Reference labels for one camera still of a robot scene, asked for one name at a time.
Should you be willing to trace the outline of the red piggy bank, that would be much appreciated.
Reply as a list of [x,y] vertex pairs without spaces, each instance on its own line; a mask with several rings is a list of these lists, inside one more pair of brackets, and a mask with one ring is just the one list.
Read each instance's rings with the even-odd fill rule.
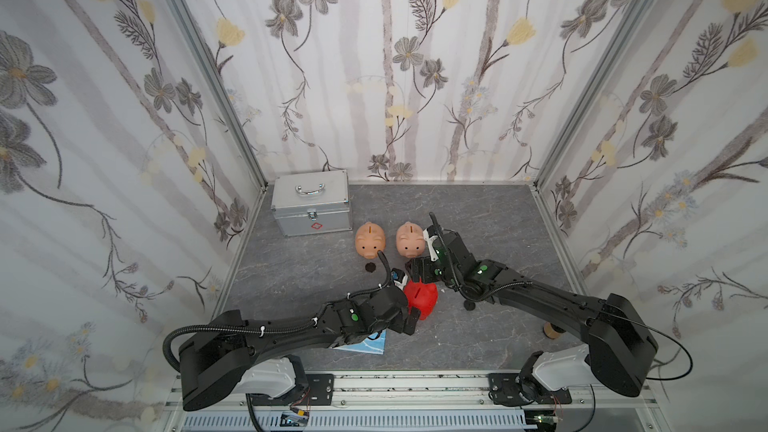
[[439,293],[435,283],[426,284],[423,282],[409,281],[404,287],[403,292],[408,301],[410,311],[419,312],[419,319],[426,320],[433,312]]

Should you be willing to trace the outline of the pink piggy bank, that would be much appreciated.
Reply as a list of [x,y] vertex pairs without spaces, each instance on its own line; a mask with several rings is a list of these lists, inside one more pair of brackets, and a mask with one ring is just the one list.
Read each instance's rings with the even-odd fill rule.
[[398,253],[407,259],[420,257],[426,249],[424,231],[415,223],[405,222],[398,228],[395,238]]

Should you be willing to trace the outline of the tan piggy bank front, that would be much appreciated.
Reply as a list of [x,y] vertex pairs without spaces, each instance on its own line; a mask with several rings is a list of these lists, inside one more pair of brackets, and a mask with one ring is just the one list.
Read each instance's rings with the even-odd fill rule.
[[376,259],[378,253],[386,249],[386,234],[383,228],[372,222],[364,223],[355,234],[355,249],[367,260]]

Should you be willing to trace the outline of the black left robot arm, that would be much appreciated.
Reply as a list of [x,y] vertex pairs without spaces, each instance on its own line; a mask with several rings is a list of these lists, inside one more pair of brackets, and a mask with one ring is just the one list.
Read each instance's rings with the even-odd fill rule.
[[412,335],[420,316],[404,291],[388,285],[327,302],[308,317],[246,320],[230,310],[208,324],[170,332],[163,355],[180,374],[183,410],[194,412],[230,395],[257,364],[304,349],[357,344],[386,330]]

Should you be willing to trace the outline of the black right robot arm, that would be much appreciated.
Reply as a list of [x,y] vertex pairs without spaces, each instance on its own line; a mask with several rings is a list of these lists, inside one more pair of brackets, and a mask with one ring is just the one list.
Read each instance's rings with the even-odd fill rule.
[[600,384],[625,397],[640,395],[658,344],[628,299],[565,291],[491,259],[478,260],[461,236],[429,227],[427,254],[405,270],[416,282],[442,282],[466,303],[513,307],[580,339],[577,347],[534,352],[518,372],[513,392],[527,404],[570,386]]

